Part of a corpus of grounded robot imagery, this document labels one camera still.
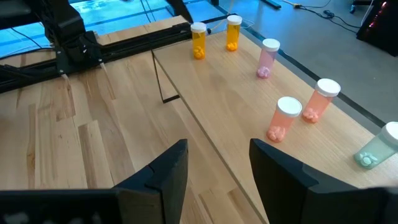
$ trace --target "yellow pill bottle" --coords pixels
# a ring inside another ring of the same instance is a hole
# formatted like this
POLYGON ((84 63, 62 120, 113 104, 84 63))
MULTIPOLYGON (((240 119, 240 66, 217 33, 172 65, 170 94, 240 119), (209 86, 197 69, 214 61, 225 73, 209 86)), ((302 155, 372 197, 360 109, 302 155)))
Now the yellow pill bottle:
POLYGON ((241 28, 242 17, 232 15, 226 18, 228 28, 226 30, 226 49, 235 51, 238 49, 239 30, 241 28))
POLYGON ((191 25, 191 31, 193 42, 193 57, 198 60, 204 59, 206 55, 206 24, 202 22, 194 22, 191 25))

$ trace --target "white bottle cap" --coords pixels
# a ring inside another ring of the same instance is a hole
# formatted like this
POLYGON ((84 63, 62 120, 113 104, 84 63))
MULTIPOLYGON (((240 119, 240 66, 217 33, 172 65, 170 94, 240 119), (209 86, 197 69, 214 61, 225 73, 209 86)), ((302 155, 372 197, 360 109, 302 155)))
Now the white bottle cap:
POLYGON ((237 15, 228 16, 226 20, 228 21, 228 25, 241 25, 242 23, 242 17, 237 15))
POLYGON ((206 32, 206 24, 202 22, 194 22, 191 25, 191 31, 196 33, 206 32))
POLYGON ((398 146, 398 122, 388 122, 381 129, 381 134, 392 144, 398 146))
POLYGON ((280 43, 275 39, 265 39, 262 41, 262 47, 268 52, 275 52, 279 50, 280 43))
POLYGON ((284 114, 290 118, 297 117, 300 115, 302 106, 299 100, 290 97, 284 96, 278 100, 276 108, 281 114, 284 114))
POLYGON ((315 89, 325 97, 334 97, 338 95, 341 87, 337 82, 329 78, 321 78, 318 80, 315 89))

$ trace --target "black strip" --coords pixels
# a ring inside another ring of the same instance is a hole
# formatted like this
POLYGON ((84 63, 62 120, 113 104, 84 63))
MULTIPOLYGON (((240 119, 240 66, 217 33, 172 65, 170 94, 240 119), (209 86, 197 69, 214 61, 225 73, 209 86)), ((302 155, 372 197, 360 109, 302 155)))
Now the black strip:
POLYGON ((176 100, 176 99, 179 99, 179 98, 180 98, 180 95, 175 95, 175 96, 172 96, 172 97, 169 97, 169 98, 163 100, 163 103, 168 103, 170 101, 173 101, 173 100, 176 100))
MULTIPOLYGON (((225 11, 225 9, 223 9, 220 6, 215 6, 215 8, 218 9, 223 14, 228 13, 227 11, 225 11)), ((265 37, 263 35, 261 35, 257 31, 255 31, 252 27, 248 27, 247 24, 245 24, 244 22, 242 22, 242 25, 247 27, 244 29, 246 31, 248 31, 251 35, 253 35, 255 38, 259 39, 260 41, 263 41, 265 39, 265 37)), ((307 74, 310 78, 312 78, 316 82, 319 79, 321 79, 317 74, 313 73, 306 66, 304 66, 300 62, 296 61, 296 59, 292 58, 291 56, 287 55, 282 49, 279 49, 278 54, 280 56, 282 56, 284 59, 286 59, 287 61, 289 61, 290 63, 292 63, 293 65, 295 65, 298 69, 300 69, 302 72, 307 74)), ((379 126, 380 128, 382 128, 382 127, 384 127, 384 125, 386 125, 386 123, 383 120, 381 120, 376 115, 369 112, 367 109, 363 108, 361 105, 357 104, 355 101, 353 101, 350 97, 348 97, 344 93, 340 92, 337 97, 339 99, 343 100, 346 104, 350 105, 350 107, 352 107, 354 110, 359 112, 361 115, 366 117, 368 120, 370 120, 371 122, 373 122, 375 125, 379 126)))

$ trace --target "gray floor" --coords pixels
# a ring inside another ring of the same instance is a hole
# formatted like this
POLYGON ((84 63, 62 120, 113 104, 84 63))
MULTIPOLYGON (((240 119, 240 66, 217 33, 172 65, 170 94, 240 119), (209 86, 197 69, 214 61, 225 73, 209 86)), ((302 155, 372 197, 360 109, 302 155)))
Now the gray floor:
MULTIPOLYGON (((296 0, 303 5, 321 6, 327 0, 296 0)), ((164 0, 148 0, 154 10, 151 21, 170 17, 164 0)), ((225 10, 231 0, 220 0, 225 10)), ((329 21, 309 12, 293 9, 290 4, 280 2, 282 9, 274 10, 259 0, 234 0, 231 12, 238 13, 245 20, 253 21, 252 28, 267 38, 281 42, 285 53, 323 78, 332 78, 342 86, 342 92, 384 122, 398 121, 398 59, 372 45, 356 39, 354 33, 344 30, 329 21)), ((351 0, 331 0, 322 13, 329 9, 346 22, 359 26, 367 6, 359 6, 355 14, 349 13, 351 0)), ((88 30, 99 34, 115 32, 148 23, 140 1, 95 0, 74 3, 88 30)), ((187 4, 194 21, 202 21, 223 14, 206 1, 187 4)), ((215 32, 224 30, 219 26, 215 32)), ((42 45, 48 44, 40 24, 18 27, 19 31, 34 37, 42 45)), ((0 55, 7 54, 32 43, 9 30, 0 30, 0 55)), ((297 67, 282 57, 277 58, 308 84, 315 82, 297 67)), ((372 124, 357 111, 341 100, 334 101, 341 109, 373 133, 379 127, 372 124)))

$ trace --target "wooden tabletop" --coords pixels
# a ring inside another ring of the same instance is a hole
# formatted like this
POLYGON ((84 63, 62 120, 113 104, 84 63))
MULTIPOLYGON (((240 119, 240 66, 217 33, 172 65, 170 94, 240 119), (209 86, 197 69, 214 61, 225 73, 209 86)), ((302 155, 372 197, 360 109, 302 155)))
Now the wooden tabletop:
MULTIPOLYGON (((102 44, 185 22, 107 34, 102 44)), ((0 63, 54 57, 37 52, 0 63)), ((96 189, 133 175, 179 139, 189 145, 181 223, 260 223, 181 99, 163 104, 150 52, 0 94, 0 189, 96 189)), ((159 71, 167 96, 175 90, 159 71)))
POLYGON ((398 185, 397 155, 373 170, 355 164, 353 154, 373 135, 335 105, 328 107, 317 124, 308 124, 299 117, 283 142, 268 141, 265 132, 277 100, 282 96, 293 96, 305 106, 313 88, 276 61, 272 76, 267 80, 258 79, 256 67, 260 47, 244 35, 239 37, 236 52, 226 51, 225 42, 224 32, 207 36, 204 60, 193 59, 191 41, 156 50, 155 56, 222 160, 265 219, 249 161, 251 138, 263 139, 357 187, 398 185))

